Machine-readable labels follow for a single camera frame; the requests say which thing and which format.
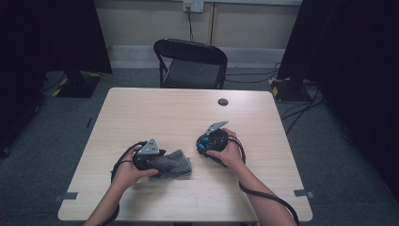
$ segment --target dark backdrop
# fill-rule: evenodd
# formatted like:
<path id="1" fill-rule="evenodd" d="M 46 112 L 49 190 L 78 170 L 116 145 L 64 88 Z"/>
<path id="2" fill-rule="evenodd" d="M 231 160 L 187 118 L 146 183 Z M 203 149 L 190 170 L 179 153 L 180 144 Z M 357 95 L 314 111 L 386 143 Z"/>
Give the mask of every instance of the dark backdrop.
<path id="1" fill-rule="evenodd" d="M 92 0 L 2 0 L 0 31 L 1 149 L 46 73 L 112 73 Z"/>
<path id="2" fill-rule="evenodd" d="M 349 138 L 399 200 L 399 3 L 304 0 L 279 78 L 322 83 Z"/>

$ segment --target wall outlet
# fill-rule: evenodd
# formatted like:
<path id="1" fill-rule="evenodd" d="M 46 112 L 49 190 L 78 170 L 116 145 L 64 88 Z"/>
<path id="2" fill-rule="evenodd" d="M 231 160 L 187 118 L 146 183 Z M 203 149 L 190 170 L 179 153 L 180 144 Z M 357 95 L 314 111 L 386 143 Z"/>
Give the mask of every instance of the wall outlet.
<path id="1" fill-rule="evenodd" d="M 188 8 L 190 9 L 190 12 L 194 12 L 193 1 L 183 1 L 183 11 L 188 11 Z"/>
<path id="2" fill-rule="evenodd" d="M 203 12 L 203 2 L 202 1 L 194 1 L 193 2 L 193 10 L 194 10 L 194 12 Z"/>

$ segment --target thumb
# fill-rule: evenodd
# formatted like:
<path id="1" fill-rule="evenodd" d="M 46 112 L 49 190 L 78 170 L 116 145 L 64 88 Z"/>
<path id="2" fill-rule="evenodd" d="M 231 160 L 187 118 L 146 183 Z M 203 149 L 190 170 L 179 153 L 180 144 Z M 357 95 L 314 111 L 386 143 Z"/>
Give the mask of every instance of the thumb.
<path id="1" fill-rule="evenodd" d="M 219 156 L 220 156 L 220 152 L 212 151 L 212 150 L 206 151 L 206 154 L 208 154 L 208 155 L 210 155 L 212 157 L 216 157 L 216 158 L 219 158 Z"/>
<path id="2" fill-rule="evenodd" d="M 146 169 L 140 171 L 141 177 L 150 177 L 158 173 L 158 169 Z"/>

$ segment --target forearm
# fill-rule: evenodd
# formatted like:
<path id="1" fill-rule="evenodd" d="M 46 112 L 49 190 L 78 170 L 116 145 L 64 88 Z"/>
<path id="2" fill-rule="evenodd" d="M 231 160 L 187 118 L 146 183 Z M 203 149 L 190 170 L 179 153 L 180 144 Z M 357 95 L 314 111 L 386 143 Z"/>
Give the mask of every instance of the forearm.
<path id="1" fill-rule="evenodd" d="M 244 187 L 276 196 L 246 165 L 240 164 L 232 170 Z M 250 194 L 247 194 L 247 196 L 263 226 L 296 225 L 293 217 L 284 205 L 260 196 Z"/>
<path id="2" fill-rule="evenodd" d="M 117 209 L 124 191 L 124 187 L 111 184 L 84 225 L 98 225 L 109 219 Z"/>

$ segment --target wooden tabletop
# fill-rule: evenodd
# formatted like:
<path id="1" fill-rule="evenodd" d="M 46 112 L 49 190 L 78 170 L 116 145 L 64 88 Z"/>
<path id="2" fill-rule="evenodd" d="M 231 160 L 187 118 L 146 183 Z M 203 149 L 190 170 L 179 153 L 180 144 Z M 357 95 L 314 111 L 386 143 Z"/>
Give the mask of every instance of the wooden tabletop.
<path id="1" fill-rule="evenodd" d="M 220 105 L 219 99 L 227 105 Z M 274 99 L 269 92 L 201 89 L 109 90 L 58 217 L 86 220 L 110 185 L 110 171 L 128 147 L 154 138 L 167 153 L 183 150 L 192 174 L 179 180 L 142 179 L 124 193 L 117 220 L 232 222 L 257 217 L 229 169 L 200 155 L 196 140 L 213 122 L 236 132 L 247 166 L 280 198 L 290 203 L 299 220 L 312 218 Z"/>

